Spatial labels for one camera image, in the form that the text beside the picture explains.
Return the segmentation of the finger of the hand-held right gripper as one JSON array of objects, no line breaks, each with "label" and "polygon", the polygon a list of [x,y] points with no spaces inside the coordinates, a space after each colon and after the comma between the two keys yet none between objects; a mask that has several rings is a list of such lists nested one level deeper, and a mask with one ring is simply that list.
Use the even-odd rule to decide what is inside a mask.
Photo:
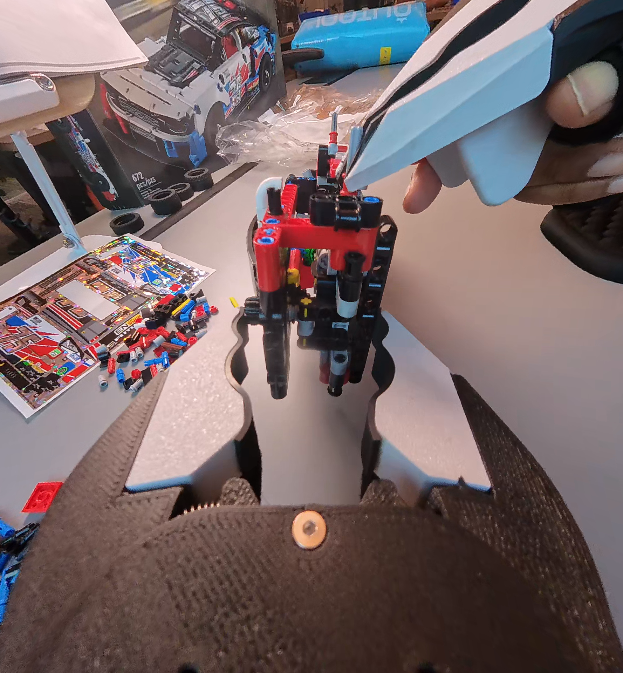
[{"label": "finger of the hand-held right gripper", "polygon": [[432,154],[533,100],[550,76],[553,23],[573,4],[459,4],[370,110],[358,154]]},{"label": "finger of the hand-held right gripper", "polygon": [[371,109],[347,160],[357,190],[427,158],[453,188],[470,181],[501,205],[531,178],[552,123],[540,96],[550,79],[549,25],[503,25],[442,63],[457,40],[427,39]]}]

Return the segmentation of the person's right hand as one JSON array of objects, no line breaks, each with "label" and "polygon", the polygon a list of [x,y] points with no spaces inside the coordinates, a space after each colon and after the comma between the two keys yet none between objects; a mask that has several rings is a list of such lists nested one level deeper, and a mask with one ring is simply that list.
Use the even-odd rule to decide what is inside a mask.
[{"label": "person's right hand", "polygon": [[[619,76],[602,61],[586,63],[554,84],[545,109],[566,129],[580,129],[603,120],[619,90]],[[525,189],[524,203],[566,205],[623,193],[623,137],[579,147],[547,142]]]}]

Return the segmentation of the red flat lego piece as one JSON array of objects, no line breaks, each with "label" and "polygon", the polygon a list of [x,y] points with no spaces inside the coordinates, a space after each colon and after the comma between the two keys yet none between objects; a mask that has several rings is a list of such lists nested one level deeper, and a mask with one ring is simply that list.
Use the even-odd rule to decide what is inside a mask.
[{"label": "red flat lego piece", "polygon": [[21,509],[23,514],[44,514],[47,512],[55,496],[63,486],[61,481],[41,482],[32,490],[29,498]]}]

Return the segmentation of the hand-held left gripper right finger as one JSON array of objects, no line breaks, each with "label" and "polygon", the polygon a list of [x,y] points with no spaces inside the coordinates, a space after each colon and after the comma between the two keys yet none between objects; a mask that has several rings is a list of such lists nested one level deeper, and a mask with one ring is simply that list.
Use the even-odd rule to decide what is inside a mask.
[{"label": "hand-held left gripper right finger", "polygon": [[449,369],[390,313],[375,327],[370,398],[361,458],[364,494],[375,478],[392,481],[408,505],[436,486],[478,491],[490,478]]}]

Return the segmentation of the lego instruction booklet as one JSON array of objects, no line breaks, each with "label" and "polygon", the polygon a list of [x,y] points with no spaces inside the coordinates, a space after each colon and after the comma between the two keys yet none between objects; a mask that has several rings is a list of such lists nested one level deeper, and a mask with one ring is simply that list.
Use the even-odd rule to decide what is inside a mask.
[{"label": "lego instruction booklet", "polygon": [[101,73],[146,61],[105,1],[0,1],[0,78]]}]

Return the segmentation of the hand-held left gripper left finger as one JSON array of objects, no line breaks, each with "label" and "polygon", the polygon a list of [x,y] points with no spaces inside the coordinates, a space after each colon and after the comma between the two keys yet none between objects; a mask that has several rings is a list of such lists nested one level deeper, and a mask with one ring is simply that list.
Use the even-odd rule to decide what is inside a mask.
[{"label": "hand-held left gripper left finger", "polygon": [[248,375],[248,323],[228,308],[163,375],[125,487],[130,492],[189,487],[195,500],[217,500],[223,483],[245,478],[259,497],[262,456]]}]

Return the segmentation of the lego car chassis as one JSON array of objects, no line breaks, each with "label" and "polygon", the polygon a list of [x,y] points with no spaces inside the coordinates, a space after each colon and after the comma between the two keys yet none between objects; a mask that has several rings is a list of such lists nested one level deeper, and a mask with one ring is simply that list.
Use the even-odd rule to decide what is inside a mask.
[{"label": "lego car chassis", "polygon": [[263,328],[266,377],[274,399],[289,385],[290,335],[320,354],[320,381],[337,397],[363,377],[381,303],[396,224],[383,200],[344,185],[357,136],[338,141],[338,114],[317,165],[271,178],[256,193],[252,235],[257,294],[244,302],[248,324]]}]

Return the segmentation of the lego set box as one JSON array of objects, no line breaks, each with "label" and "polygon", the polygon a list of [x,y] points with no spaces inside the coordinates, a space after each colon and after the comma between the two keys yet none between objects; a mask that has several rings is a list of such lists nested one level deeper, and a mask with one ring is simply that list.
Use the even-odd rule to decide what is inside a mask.
[{"label": "lego set box", "polygon": [[223,165],[217,135],[285,94],[274,1],[108,1],[148,59],[103,72],[88,108],[49,124],[85,211],[145,205]]}]

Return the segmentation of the holographic sticker sheet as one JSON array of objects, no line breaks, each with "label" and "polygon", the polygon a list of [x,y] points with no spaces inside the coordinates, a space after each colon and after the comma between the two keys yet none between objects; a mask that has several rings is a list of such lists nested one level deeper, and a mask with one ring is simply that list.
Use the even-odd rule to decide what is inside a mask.
[{"label": "holographic sticker sheet", "polygon": [[109,240],[0,301],[0,392],[29,419],[119,347],[154,299],[197,287],[215,269],[131,235]]}]

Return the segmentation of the crumpled clear plastic bags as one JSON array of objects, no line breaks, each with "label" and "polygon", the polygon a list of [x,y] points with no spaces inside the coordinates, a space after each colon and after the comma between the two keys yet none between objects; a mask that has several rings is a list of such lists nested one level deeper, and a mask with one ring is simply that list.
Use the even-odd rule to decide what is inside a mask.
[{"label": "crumpled clear plastic bags", "polygon": [[317,147],[327,145],[333,113],[338,114],[338,145],[349,144],[350,130],[365,119],[384,88],[356,94],[335,86],[303,85],[256,121],[222,127],[217,153],[228,163],[269,162],[294,166],[314,162]]}]

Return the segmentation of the pile of mixed lego pieces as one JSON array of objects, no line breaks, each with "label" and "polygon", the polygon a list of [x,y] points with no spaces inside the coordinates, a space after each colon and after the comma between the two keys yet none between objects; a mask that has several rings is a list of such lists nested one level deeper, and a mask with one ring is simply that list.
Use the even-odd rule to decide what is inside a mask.
[{"label": "pile of mixed lego pieces", "polygon": [[100,387],[114,379],[122,390],[139,392],[204,337],[218,313],[197,287],[154,299],[126,324],[119,347],[97,347]]}]

